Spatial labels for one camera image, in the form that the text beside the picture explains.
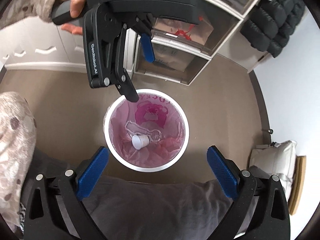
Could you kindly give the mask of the person's left hand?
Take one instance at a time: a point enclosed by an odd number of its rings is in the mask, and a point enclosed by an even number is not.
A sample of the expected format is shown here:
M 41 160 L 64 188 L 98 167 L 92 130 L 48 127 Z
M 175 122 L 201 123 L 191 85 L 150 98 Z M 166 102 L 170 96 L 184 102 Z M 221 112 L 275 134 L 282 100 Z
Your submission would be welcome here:
M 77 18 L 80 13 L 82 12 L 86 0 L 70 0 L 70 15 L 72 18 Z M 71 23 L 65 23 L 61 26 L 61 29 L 64 31 L 67 31 L 73 35 L 82 35 L 82 27 L 73 25 Z

